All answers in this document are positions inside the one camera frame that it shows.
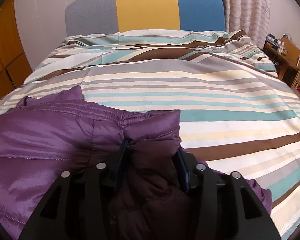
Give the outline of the striped bed duvet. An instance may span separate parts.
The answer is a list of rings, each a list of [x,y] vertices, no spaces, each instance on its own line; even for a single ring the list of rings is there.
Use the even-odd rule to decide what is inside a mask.
[[[200,163],[239,172],[270,197],[280,239],[300,231],[300,99],[243,31],[134,30],[70,36],[0,100],[80,87],[86,102],[132,113],[180,112],[180,145]]]

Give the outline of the wooden wardrobe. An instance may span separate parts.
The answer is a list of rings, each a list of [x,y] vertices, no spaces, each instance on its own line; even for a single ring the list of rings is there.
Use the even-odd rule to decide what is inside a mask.
[[[14,0],[0,7],[0,99],[23,85],[32,69],[18,33]]]

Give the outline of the wooden desk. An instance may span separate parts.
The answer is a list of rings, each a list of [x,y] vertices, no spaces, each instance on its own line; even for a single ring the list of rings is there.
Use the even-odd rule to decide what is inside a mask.
[[[300,70],[300,49],[290,39],[268,34],[262,50],[275,65],[280,80],[289,83],[296,77]]]

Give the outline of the grey yellow blue headboard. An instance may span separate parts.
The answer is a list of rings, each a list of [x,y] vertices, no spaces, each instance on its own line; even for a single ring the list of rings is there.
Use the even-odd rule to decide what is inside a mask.
[[[76,0],[65,10],[68,36],[129,30],[225,31],[222,0]]]

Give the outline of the purple quilted down jacket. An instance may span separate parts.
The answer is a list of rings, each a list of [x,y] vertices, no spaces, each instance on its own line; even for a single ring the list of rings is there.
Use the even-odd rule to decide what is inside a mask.
[[[176,172],[179,119],[178,110],[132,113],[86,102],[78,86],[23,98],[0,116],[0,239],[20,239],[62,172],[107,160],[125,139],[111,223],[122,239],[185,239],[188,199]],[[246,181],[269,213],[270,192]]]

